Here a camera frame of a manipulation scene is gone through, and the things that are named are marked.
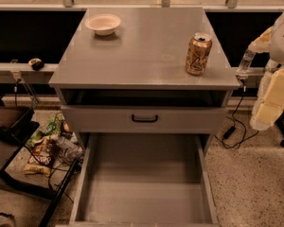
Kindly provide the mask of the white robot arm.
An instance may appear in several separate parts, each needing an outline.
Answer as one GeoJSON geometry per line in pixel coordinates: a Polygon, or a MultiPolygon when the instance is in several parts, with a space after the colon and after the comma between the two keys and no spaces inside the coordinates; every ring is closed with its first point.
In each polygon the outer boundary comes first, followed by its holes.
{"type": "Polygon", "coordinates": [[[250,43],[248,49],[270,55],[250,119],[254,130],[266,131],[284,112],[284,11],[271,27],[250,43]]]}

